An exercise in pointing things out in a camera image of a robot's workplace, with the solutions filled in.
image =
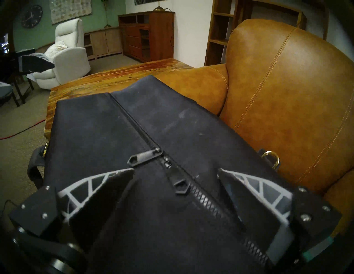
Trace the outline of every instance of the stitching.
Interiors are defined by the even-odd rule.
[[[243,111],[240,119],[238,120],[238,122],[236,123],[234,130],[237,131],[237,129],[239,128],[240,124],[242,123],[243,119],[245,118],[247,112],[249,111],[249,109],[251,108],[253,102],[255,101],[255,99],[257,98],[258,94],[261,92],[264,83],[267,81],[270,73],[272,72],[273,68],[275,67],[275,64],[277,63],[280,55],[282,54],[286,44],[288,43],[291,34],[296,30],[297,28],[292,29],[292,31],[288,34],[288,36],[285,38],[283,44],[281,45],[280,49],[278,50],[276,56],[274,57],[273,61],[270,63],[270,66],[267,70],[267,72],[265,73],[262,81],[260,82],[259,86],[256,89],[256,92],[254,93],[254,95],[252,96],[250,102],[248,103],[248,105],[246,106],[245,110]]]
[[[220,71],[218,71],[218,70],[216,70],[216,69],[214,69],[214,68],[212,68],[212,67],[210,67],[210,66],[208,66],[208,68],[211,68],[211,69],[215,70],[217,73],[219,73],[219,75],[224,79],[224,82],[225,82],[225,84],[226,84],[226,89],[228,89],[228,88],[229,88],[229,85],[227,84],[227,81],[226,81],[224,75],[222,75]]]
[[[346,112],[344,113],[344,116],[343,116],[341,122],[339,123],[336,131],[334,132],[333,136],[331,137],[331,139],[329,140],[327,145],[324,147],[324,149],[321,151],[321,153],[314,160],[314,162],[310,165],[310,167],[295,181],[296,183],[300,183],[303,179],[305,179],[306,176],[310,174],[311,170],[314,169],[314,167],[322,160],[324,155],[330,149],[330,147],[332,146],[332,144],[336,140],[337,136],[341,132],[342,128],[344,127],[344,124],[346,123],[347,118],[349,117],[349,113],[350,113],[352,106],[353,106],[353,98],[354,98],[354,91],[353,91],[352,96],[350,98],[349,105],[346,109]]]

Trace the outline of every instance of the tan leather armchair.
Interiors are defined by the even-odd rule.
[[[354,63],[321,38],[263,19],[231,34],[226,64],[159,74],[233,128],[256,151],[275,151],[279,174],[354,214]]]

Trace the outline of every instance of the bag strap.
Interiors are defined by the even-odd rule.
[[[27,175],[29,179],[34,182],[37,189],[40,189],[43,186],[43,178],[37,167],[45,166],[45,160],[43,157],[45,148],[46,146],[44,145],[33,151],[27,168]]]

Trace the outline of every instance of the zipper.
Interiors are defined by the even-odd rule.
[[[147,157],[146,161],[141,161],[134,166],[138,166],[144,162],[150,161],[152,159],[158,159],[160,164],[165,170],[165,173],[170,180],[172,186],[175,188],[176,194],[188,195],[192,194],[194,199],[199,203],[201,208],[204,208],[209,213],[211,213],[215,218],[220,218],[227,224],[230,228],[235,228],[234,222],[238,222],[241,227],[243,227],[242,222],[238,219],[234,219],[232,215],[225,212],[222,207],[214,200],[214,198],[209,195],[194,179],[193,177],[185,171],[175,160],[173,160],[165,151],[162,151],[161,147],[149,136],[149,134],[141,127],[141,125],[123,108],[123,106],[110,94],[109,96],[117,103],[118,107],[121,109],[122,113],[126,119],[130,122],[132,127],[139,133],[147,145],[152,148],[152,150],[139,153],[130,157],[136,156],[136,159],[141,157],[142,154],[150,155],[151,158]],[[265,268],[268,256],[263,254],[260,249],[254,244],[245,234],[243,229],[239,230],[238,237],[239,242],[244,247],[244,249],[251,255],[256,262],[259,263],[263,268]]]
[[[188,172],[186,172],[175,160],[171,158],[171,156],[169,156],[165,151],[161,149],[159,144],[157,144],[149,136],[149,134],[140,126],[140,124],[110,93],[108,93],[108,95],[116,102],[132,127],[152,149],[150,151],[132,155],[128,160],[128,165],[135,167],[152,159],[158,159],[158,162],[160,162],[164,168],[168,179],[174,187],[176,194],[188,195],[191,193],[193,197],[198,201],[199,205],[209,211],[214,217],[226,217],[227,214],[211,197],[211,195],[208,195],[207,192],[203,190],[203,188],[193,179],[193,177]]]

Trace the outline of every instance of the drawer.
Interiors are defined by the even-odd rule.
[[[130,54],[135,55],[136,57],[140,57],[141,58],[141,48],[137,48],[134,46],[129,45],[129,51]]]
[[[140,37],[140,31],[138,27],[126,27],[126,33],[128,36]]]
[[[140,39],[138,37],[127,36],[128,44],[137,48],[141,48]]]

